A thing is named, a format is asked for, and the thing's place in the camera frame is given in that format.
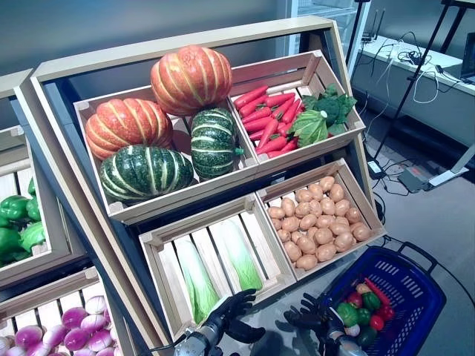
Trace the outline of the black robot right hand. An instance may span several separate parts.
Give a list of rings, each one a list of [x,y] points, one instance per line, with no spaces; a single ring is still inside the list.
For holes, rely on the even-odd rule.
[[[344,335],[344,324],[337,313],[322,303],[322,298],[304,292],[299,309],[290,306],[284,312],[286,321],[299,329],[309,329],[322,340],[337,340]]]

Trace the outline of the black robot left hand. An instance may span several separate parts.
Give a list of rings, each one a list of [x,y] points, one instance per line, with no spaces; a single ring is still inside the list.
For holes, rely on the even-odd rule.
[[[203,327],[212,330],[209,338],[211,345],[219,344],[224,334],[241,343],[251,344],[259,341],[266,333],[264,327],[252,327],[238,318],[244,316],[252,307],[256,289],[240,291],[227,297],[215,310],[211,312]]]

